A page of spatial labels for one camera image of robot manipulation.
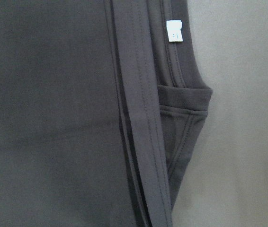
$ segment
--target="plain background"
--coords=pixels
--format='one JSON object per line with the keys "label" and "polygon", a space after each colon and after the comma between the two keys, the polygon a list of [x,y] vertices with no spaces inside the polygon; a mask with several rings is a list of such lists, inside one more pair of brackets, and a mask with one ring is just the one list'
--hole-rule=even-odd
{"label": "plain background", "polygon": [[268,227],[268,0],[189,0],[188,9],[214,94],[174,226]]}

